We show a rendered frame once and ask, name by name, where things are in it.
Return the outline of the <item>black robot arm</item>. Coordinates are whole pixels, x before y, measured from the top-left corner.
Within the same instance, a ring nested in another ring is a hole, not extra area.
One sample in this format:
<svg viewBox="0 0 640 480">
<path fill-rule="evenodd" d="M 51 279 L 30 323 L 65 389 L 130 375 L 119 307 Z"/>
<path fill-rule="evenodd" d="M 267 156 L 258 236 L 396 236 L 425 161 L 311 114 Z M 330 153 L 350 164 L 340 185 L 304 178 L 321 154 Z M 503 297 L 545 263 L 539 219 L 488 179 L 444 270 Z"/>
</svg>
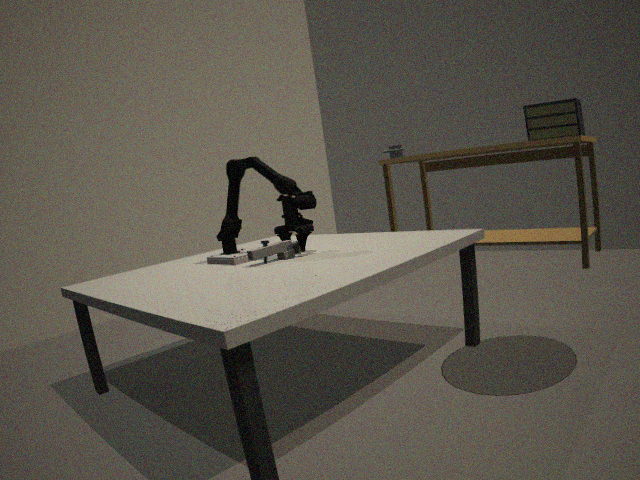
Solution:
<svg viewBox="0 0 640 480">
<path fill-rule="evenodd" d="M 237 211 L 241 180 L 247 169 L 255 169 L 273 183 L 273 187 L 281 193 L 276 201 L 282 201 L 283 212 L 296 211 L 298 208 L 305 210 L 316 207 L 316 199 L 312 191 L 302 192 L 296 185 L 296 181 L 280 175 L 257 157 L 231 159 L 227 162 L 226 168 L 229 180 L 227 210 L 222 220 L 221 230 L 216 236 L 218 241 L 222 241 L 223 253 L 220 255 L 240 253 L 240 251 L 237 251 L 235 238 L 238 238 L 238 233 L 242 229 L 242 219 L 238 218 Z M 287 196 L 283 194 L 287 194 Z M 292 197 L 294 195 L 295 197 Z"/>
</svg>

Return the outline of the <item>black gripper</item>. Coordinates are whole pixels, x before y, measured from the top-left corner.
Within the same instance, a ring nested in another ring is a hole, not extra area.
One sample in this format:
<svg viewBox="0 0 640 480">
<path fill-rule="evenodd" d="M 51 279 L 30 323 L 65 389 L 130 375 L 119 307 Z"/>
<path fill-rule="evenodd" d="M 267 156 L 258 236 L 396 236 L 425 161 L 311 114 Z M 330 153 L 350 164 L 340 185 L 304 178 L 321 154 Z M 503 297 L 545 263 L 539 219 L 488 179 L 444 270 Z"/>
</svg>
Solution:
<svg viewBox="0 0 640 480">
<path fill-rule="evenodd" d="M 312 224 L 304 224 L 301 225 L 299 221 L 298 210 L 291 212 L 283 212 L 284 215 L 281 215 L 284 218 L 285 225 L 278 226 L 274 228 L 274 234 L 277 235 L 282 241 L 291 240 L 291 235 L 293 231 L 296 231 L 296 238 L 299 243 L 299 246 L 302 251 L 305 251 L 306 241 L 311 231 L 314 231 L 314 227 Z M 292 228 L 292 229 L 291 229 Z"/>
</svg>

